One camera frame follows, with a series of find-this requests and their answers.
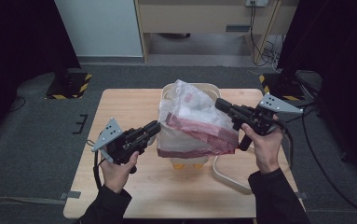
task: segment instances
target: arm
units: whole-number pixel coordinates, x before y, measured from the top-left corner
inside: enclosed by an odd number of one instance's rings
[[[259,167],[259,171],[248,179],[256,199],[258,223],[309,223],[278,163],[282,131],[278,128],[267,136],[260,136],[247,124],[242,124],[241,128],[254,141],[256,165]]]
[[[131,196],[123,189],[129,179],[131,168],[137,163],[138,151],[134,152],[130,161],[124,165],[117,165],[103,161],[103,187],[97,198],[88,207],[86,213],[76,222],[88,223],[120,223],[129,206]]]

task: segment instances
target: wall socket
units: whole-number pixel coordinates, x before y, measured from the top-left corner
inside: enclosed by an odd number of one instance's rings
[[[246,0],[245,6],[251,7],[255,4],[257,7],[266,7],[268,5],[268,0]]]

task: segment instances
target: tripod base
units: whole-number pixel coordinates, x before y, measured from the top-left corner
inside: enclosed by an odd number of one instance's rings
[[[280,74],[265,73],[259,77],[265,92],[282,100],[304,100],[300,85],[295,83],[279,83]]]
[[[50,84],[45,99],[76,99],[81,98],[85,93],[91,75],[88,73],[70,73],[72,82],[68,86],[63,86],[57,78]]]

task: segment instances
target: plastic bag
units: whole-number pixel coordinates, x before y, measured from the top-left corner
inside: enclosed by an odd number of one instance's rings
[[[239,132],[214,104],[205,92],[177,80],[159,105],[158,155],[189,159],[234,154]]]

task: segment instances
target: yellow black warning tape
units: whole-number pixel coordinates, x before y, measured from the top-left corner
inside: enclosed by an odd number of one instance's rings
[[[87,74],[78,94],[75,94],[75,95],[51,94],[51,95],[46,95],[45,99],[64,100],[64,99],[81,98],[83,96],[83,94],[85,93],[86,88],[88,87],[90,78],[91,78],[91,74]]]
[[[259,77],[260,83],[262,84],[263,90],[265,93],[270,92],[268,84],[266,82],[265,77],[262,75]],[[289,101],[298,101],[298,100],[305,100],[304,96],[293,96],[293,95],[283,95],[279,96],[282,100],[289,100]]]

